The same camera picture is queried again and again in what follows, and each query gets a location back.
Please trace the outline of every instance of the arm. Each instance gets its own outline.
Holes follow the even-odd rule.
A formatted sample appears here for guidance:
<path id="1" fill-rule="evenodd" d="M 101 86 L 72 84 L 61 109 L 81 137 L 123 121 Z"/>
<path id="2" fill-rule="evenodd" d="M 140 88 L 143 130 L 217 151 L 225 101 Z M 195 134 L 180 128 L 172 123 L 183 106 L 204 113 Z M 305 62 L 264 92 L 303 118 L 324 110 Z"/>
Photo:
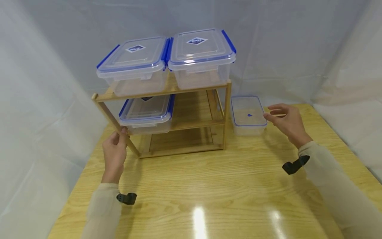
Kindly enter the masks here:
<path id="1" fill-rule="evenodd" d="M 346 176 L 333 155 L 305 132 L 299 110 L 286 104 L 269 109 L 272 111 L 264 117 L 299 149 L 299 156 L 310 156 L 304 165 L 307 177 L 318 188 L 343 236 L 346 239 L 381 238 L 381 213 Z"/>
<path id="2" fill-rule="evenodd" d="M 304 169 L 318 188 L 344 238 L 381 238 L 382 215 L 342 171 L 333 155 L 315 142 L 302 146 L 298 155 L 309 155 Z"/>
<path id="3" fill-rule="evenodd" d="M 118 183 L 126 159 L 126 129 L 118 136 L 114 132 L 102 144 L 105 172 L 101 184 L 93 193 L 86 213 L 87 221 L 82 233 L 83 239 L 114 238 L 120 216 L 121 204 L 116 199 Z"/>

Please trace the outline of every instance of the hand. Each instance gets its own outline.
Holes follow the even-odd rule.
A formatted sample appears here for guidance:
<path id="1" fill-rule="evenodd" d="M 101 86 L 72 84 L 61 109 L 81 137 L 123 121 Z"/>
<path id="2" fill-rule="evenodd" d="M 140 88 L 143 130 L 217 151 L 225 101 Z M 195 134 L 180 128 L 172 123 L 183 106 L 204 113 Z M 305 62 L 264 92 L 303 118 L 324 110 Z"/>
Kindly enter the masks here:
<path id="1" fill-rule="evenodd" d="M 123 163 L 126 159 L 126 128 L 122 128 L 120 135 L 112 133 L 103 143 L 105 172 L 101 183 L 119 183 L 123 173 Z"/>
<path id="2" fill-rule="evenodd" d="M 271 121 L 283 134 L 285 134 L 289 142 L 294 144 L 297 149 L 301 146 L 313 141 L 313 139 L 305 132 L 303 119 L 301 118 L 298 108 L 287 104 L 275 104 L 269 106 L 270 113 L 265 113 L 264 118 Z"/>

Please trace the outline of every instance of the small plastic container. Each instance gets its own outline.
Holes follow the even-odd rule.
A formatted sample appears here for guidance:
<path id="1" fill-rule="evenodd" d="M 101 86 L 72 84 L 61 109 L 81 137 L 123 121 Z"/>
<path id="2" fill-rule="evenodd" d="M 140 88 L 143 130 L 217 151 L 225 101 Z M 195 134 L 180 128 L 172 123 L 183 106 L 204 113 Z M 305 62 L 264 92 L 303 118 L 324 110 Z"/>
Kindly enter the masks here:
<path id="1" fill-rule="evenodd" d="M 119 113 L 130 134 L 167 133 L 171 129 L 175 95 L 128 99 Z"/>
<path id="2" fill-rule="evenodd" d="M 97 65 L 97 75 L 105 79 L 117 96 L 163 91 L 169 41 L 152 37 L 118 45 Z"/>
<path id="3" fill-rule="evenodd" d="M 231 117 L 237 136 L 260 135 L 268 122 L 257 96 L 232 96 Z"/>
<path id="4" fill-rule="evenodd" d="M 225 84 L 236 49 L 224 30 L 206 29 L 179 33 L 170 39 L 168 68 L 180 89 Z"/>

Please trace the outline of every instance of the label sticker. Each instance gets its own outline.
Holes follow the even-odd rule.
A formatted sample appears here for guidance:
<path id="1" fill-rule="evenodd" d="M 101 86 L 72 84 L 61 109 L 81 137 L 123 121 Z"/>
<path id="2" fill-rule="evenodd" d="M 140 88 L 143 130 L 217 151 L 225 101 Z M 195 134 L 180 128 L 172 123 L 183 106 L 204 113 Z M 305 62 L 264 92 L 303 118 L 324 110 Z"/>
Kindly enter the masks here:
<path id="1" fill-rule="evenodd" d="M 148 101 L 151 98 L 153 98 L 153 96 L 151 96 L 151 97 L 142 97 L 141 99 L 143 99 L 144 101 Z"/>
<path id="2" fill-rule="evenodd" d="M 139 50 L 142 50 L 142 49 L 145 49 L 146 47 L 144 46 L 141 46 L 141 45 L 136 45 L 136 46 L 133 46 L 131 48 L 127 48 L 126 51 L 128 52 L 136 52 L 136 51 L 139 51 Z"/>
<path id="3" fill-rule="evenodd" d="M 208 40 L 208 39 L 196 37 L 194 39 L 189 40 L 187 43 L 194 44 L 194 45 L 199 45 L 200 43 L 203 43 L 206 40 Z"/>

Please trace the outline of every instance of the wooden shelf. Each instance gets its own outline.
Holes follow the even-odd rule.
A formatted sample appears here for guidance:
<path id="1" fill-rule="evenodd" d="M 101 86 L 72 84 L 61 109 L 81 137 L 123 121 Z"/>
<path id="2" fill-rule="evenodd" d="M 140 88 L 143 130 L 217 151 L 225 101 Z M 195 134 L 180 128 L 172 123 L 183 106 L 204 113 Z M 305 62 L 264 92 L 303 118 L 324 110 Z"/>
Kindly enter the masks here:
<path id="1" fill-rule="evenodd" d="M 223 110 L 217 88 L 225 88 L 225 110 Z M 230 80 L 223 85 L 181 90 L 178 88 L 175 75 L 169 73 L 166 87 L 161 92 L 119 97 L 109 88 L 104 94 L 94 94 L 92 100 L 114 126 L 114 129 L 117 132 L 121 132 L 121 125 L 119 125 L 118 120 L 115 119 L 104 101 L 165 94 L 176 94 L 170 132 L 142 135 L 141 142 L 138 145 L 140 151 L 130 138 L 127 138 L 126 144 L 135 155 L 140 158 L 150 158 L 225 149 L 228 125 L 227 115 L 229 114 L 229 101 L 231 97 Z M 183 138 L 184 140 L 174 141 L 175 138 Z"/>
<path id="2" fill-rule="evenodd" d="M 112 100 L 119 100 L 119 99 L 132 99 L 132 98 L 140 98 L 140 97 L 148 97 L 148 96 L 160 96 L 164 94 L 178 94 L 178 93 L 186 93 L 186 92 L 194 92 L 194 91 L 202 91 L 202 90 L 211 90 L 211 89 L 226 87 L 229 82 L 223 85 L 217 85 L 217 86 L 199 88 L 199 89 L 179 89 L 174 73 L 170 72 L 167 77 L 165 89 L 161 92 L 149 93 L 149 94 L 136 94 L 136 95 L 130 95 L 130 96 L 116 96 L 113 90 L 109 87 L 104 94 L 97 95 L 97 97 L 95 98 L 95 101 L 104 102 L 104 101 L 112 101 Z"/>

